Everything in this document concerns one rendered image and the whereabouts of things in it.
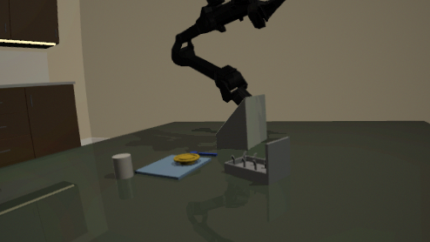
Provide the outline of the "light blue flat mat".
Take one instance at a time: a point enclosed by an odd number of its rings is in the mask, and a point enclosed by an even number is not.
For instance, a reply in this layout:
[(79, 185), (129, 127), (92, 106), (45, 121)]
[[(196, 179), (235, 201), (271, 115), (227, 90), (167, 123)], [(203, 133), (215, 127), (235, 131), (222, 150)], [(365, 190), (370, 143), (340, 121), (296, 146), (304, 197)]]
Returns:
[(211, 158), (199, 158), (192, 165), (181, 165), (179, 162), (174, 161), (175, 157), (171, 155), (162, 158), (151, 165), (136, 170), (135, 173), (180, 180), (190, 172), (212, 161)]

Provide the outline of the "grey cylinder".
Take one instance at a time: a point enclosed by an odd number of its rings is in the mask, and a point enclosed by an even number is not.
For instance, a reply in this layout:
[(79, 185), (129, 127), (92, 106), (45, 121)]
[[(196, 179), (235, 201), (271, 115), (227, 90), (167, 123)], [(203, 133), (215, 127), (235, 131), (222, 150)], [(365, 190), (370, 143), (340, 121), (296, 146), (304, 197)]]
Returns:
[(117, 154), (112, 156), (115, 179), (133, 177), (131, 154)]

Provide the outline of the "yellow plate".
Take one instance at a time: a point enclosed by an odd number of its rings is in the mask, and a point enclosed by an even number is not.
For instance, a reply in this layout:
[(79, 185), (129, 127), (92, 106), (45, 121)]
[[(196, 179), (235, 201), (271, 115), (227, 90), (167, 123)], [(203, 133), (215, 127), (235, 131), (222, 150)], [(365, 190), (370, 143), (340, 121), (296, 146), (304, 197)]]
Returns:
[(200, 156), (198, 154), (188, 153), (178, 155), (174, 158), (174, 161), (179, 162), (181, 165), (192, 165), (194, 161), (199, 160)]

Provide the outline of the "grey dish rack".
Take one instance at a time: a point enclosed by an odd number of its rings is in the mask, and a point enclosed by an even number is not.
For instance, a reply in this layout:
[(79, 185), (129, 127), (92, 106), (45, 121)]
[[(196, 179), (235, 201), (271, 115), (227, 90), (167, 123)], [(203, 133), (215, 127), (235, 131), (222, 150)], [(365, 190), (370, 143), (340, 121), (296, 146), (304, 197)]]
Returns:
[(265, 144), (265, 159), (246, 156), (226, 162), (225, 172), (271, 185), (290, 175), (291, 151), (290, 138), (282, 138)]

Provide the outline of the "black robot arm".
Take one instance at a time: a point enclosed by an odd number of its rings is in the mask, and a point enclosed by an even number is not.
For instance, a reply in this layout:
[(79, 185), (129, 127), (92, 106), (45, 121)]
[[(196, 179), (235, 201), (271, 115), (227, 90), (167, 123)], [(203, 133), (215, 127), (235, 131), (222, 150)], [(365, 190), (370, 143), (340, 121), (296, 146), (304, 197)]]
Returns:
[[(202, 7), (196, 23), (176, 35), (175, 43), (171, 48), (171, 60), (177, 65), (189, 66), (213, 79), (220, 89), (223, 100), (227, 103), (232, 100), (239, 106), (245, 97), (252, 96), (247, 90), (248, 83), (241, 73), (230, 65), (219, 68), (194, 54), (194, 45), (191, 41), (194, 37), (213, 30), (225, 32), (225, 25), (236, 21), (225, 0), (207, 0), (207, 3), (205, 7)], [(187, 46), (181, 48), (182, 43), (185, 42), (188, 43)], [(237, 89), (232, 91), (235, 88)]]

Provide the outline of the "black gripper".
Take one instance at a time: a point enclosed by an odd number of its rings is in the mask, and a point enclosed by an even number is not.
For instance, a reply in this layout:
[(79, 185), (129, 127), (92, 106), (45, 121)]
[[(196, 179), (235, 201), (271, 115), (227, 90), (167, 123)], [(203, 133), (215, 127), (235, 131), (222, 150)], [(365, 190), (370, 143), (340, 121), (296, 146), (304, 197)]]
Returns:
[[(233, 1), (233, 0), (231, 0)], [(255, 28), (265, 28), (265, 21), (271, 17), (273, 12), (285, 1), (285, 0), (247, 0), (248, 4), (235, 5), (228, 2), (228, 9), (235, 20), (243, 21), (245, 16), (248, 16)], [(264, 20), (265, 19), (265, 20)]]

